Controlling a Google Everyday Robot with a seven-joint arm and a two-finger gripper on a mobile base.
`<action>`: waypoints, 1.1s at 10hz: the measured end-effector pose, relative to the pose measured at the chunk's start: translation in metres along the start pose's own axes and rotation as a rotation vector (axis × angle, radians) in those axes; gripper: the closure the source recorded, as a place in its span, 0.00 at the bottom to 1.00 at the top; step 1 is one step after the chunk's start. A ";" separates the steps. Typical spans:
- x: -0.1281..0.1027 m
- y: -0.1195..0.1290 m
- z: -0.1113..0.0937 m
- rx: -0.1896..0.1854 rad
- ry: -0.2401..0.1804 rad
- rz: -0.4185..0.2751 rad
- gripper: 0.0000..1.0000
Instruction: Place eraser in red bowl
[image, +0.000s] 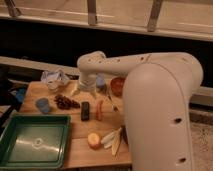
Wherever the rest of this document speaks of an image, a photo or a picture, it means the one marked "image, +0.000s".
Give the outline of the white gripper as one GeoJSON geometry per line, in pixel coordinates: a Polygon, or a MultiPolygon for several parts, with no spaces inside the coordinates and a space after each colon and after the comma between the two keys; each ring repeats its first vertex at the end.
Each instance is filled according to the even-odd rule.
{"type": "Polygon", "coordinates": [[[81,73],[78,79],[78,88],[74,88],[71,91],[71,95],[76,95],[81,91],[92,92],[94,100],[97,101],[96,92],[93,92],[96,87],[96,75],[95,74],[86,74],[81,73]]]}

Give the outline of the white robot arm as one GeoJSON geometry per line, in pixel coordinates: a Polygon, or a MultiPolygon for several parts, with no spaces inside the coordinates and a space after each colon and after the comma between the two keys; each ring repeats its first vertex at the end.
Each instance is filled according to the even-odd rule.
{"type": "Polygon", "coordinates": [[[123,111],[132,171],[195,171],[189,102],[203,69],[183,52],[81,56],[77,89],[93,93],[98,73],[124,75],[123,111]]]}

